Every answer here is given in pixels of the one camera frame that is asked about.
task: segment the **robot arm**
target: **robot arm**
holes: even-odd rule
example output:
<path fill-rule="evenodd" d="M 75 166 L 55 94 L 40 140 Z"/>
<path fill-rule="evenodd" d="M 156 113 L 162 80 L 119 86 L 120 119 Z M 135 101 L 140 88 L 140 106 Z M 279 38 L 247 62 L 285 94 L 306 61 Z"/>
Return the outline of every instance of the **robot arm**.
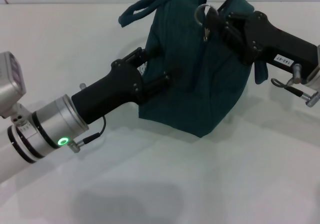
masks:
<path fill-rule="evenodd" d="M 89 129 L 88 124 L 124 103 L 141 105 L 170 88 L 179 70 L 169 70 L 147 83 L 137 70 L 160 54 L 158 49 L 146 53 L 138 48 L 114 61 L 107 76 L 71 98 L 64 95 L 30 113 L 17 102 L 26 93 L 20 65 L 10 52 L 0 53 L 0 116 L 11 117 L 14 124 L 0 132 L 0 183 L 61 146 L 79 152 L 100 136 L 96 133 L 76 143 L 74 139 Z"/>
<path fill-rule="evenodd" d="M 292 73 L 287 84 L 274 78 L 271 82 L 304 99 L 308 107 L 313 107 L 320 99 L 320 48 L 274 27 L 266 14 L 231 12 L 224 17 L 210 8 L 204 28 L 207 35 L 218 34 L 245 65 L 265 62 Z M 292 87 L 293 84 L 303 84 L 316 93 L 310 96 Z"/>

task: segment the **teal bag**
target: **teal bag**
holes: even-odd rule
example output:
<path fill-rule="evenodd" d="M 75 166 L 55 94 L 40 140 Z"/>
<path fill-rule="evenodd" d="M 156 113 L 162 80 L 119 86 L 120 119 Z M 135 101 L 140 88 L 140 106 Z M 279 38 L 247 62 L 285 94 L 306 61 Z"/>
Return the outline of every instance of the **teal bag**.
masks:
<path fill-rule="evenodd" d="M 194 13 L 206 2 L 140 0 L 118 20 L 125 27 L 156 10 L 145 49 L 161 47 L 164 54 L 147 63 L 144 81 L 175 67 L 183 68 L 183 75 L 170 90 L 139 107 L 139 117 L 198 137 L 210 133 L 233 108 L 251 71 L 251 66 L 241 64 L 217 35 L 204 40 L 204 28 L 196 23 Z M 218 12 L 250 15 L 254 8 L 245 0 L 227 0 Z M 265 63 L 256 64 L 255 70 L 256 83 L 268 78 Z"/>

